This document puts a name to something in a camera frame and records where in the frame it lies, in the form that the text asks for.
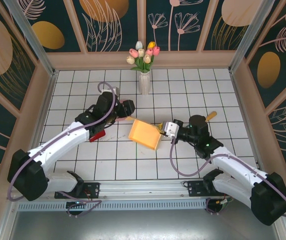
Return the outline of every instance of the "flower bouquet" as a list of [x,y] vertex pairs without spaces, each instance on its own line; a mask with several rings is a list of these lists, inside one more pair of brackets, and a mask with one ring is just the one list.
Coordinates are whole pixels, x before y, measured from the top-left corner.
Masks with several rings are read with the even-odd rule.
[[154,57],[160,54],[160,47],[156,46],[154,41],[151,41],[146,51],[143,48],[142,42],[137,41],[135,49],[129,50],[130,56],[126,58],[127,63],[135,64],[131,70],[139,71],[139,83],[142,95],[149,94],[150,90],[150,70],[154,62]]

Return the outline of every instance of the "white tiled floor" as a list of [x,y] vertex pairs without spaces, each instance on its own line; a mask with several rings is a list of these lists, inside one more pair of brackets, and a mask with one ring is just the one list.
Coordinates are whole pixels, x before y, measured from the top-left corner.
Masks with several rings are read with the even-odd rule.
[[[210,133],[231,152],[252,166],[256,161],[243,123],[239,104],[227,69],[154,69],[149,95],[140,95],[137,74],[131,70],[60,71],[51,100],[41,142],[47,142],[75,117],[95,104],[97,85],[106,81],[120,89],[120,99],[134,101],[133,117],[152,124],[173,119],[188,123],[192,115],[217,116],[209,122]],[[163,138],[157,151],[128,139],[131,121],[106,129],[106,136],[84,142],[51,167],[52,171],[75,171],[85,181],[144,180],[183,178],[172,169],[169,138]],[[173,151],[175,165],[189,174],[205,162],[194,149],[179,142]],[[214,169],[208,164],[193,178],[202,178]]]

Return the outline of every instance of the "vase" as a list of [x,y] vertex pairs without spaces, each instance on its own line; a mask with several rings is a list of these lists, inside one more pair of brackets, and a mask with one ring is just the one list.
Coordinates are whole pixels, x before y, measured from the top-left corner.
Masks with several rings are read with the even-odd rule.
[[139,75],[139,86],[142,95],[148,95],[150,91],[150,72],[140,72]]

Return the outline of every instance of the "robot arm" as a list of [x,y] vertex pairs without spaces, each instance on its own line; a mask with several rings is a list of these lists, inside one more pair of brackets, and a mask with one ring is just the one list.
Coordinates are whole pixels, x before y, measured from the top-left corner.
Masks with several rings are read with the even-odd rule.
[[[40,153],[23,168],[13,184],[27,200],[33,201],[45,192],[75,192],[76,195],[80,193],[84,181],[76,173],[68,171],[60,174],[47,174],[47,172],[64,154],[102,132],[107,124],[113,124],[116,118],[125,118],[134,112],[133,101],[127,100],[120,103],[117,98],[118,88],[113,90],[114,93],[103,90],[96,104],[78,115],[67,129],[47,143],[31,149],[29,152],[20,149],[13,154],[7,177],[9,182],[12,181],[16,172],[24,163],[32,160],[31,157]],[[113,95],[116,98],[113,111],[104,120],[100,121],[111,109]]]
[[275,172],[267,174],[233,155],[221,142],[210,136],[204,116],[191,116],[186,127],[179,120],[164,122],[159,126],[159,131],[173,138],[173,144],[179,140],[189,143],[199,157],[220,169],[203,178],[208,191],[228,194],[239,200],[251,208],[253,214],[266,225],[271,225],[286,212],[286,201],[269,185],[273,185],[286,197],[286,186],[281,176]]

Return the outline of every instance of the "yellow block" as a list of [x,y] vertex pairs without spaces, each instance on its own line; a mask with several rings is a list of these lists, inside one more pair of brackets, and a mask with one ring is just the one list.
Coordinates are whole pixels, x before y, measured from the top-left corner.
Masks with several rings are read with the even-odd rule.
[[134,119],[128,138],[138,144],[156,150],[161,136],[156,126]]

